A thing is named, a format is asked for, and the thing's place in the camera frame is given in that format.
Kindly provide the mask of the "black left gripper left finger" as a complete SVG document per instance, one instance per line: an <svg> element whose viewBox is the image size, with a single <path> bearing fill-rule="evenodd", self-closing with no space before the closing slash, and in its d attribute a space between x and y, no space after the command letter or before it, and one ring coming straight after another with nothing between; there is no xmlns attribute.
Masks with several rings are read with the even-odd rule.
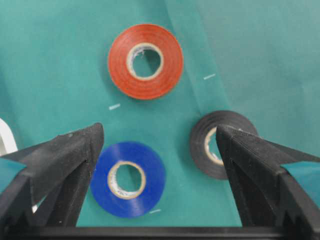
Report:
<svg viewBox="0 0 320 240"><path fill-rule="evenodd" d="M103 145L98 122L3 155L25 167L0 194L0 226L74 227Z"/></svg>

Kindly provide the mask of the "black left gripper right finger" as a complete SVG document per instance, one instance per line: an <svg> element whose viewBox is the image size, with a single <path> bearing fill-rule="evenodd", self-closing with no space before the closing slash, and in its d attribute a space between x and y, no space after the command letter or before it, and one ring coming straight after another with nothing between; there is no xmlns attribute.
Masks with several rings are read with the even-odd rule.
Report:
<svg viewBox="0 0 320 240"><path fill-rule="evenodd" d="M282 167L317 156L220 124L216 140L243 226L281 226L285 218L320 226L320 209Z"/></svg>

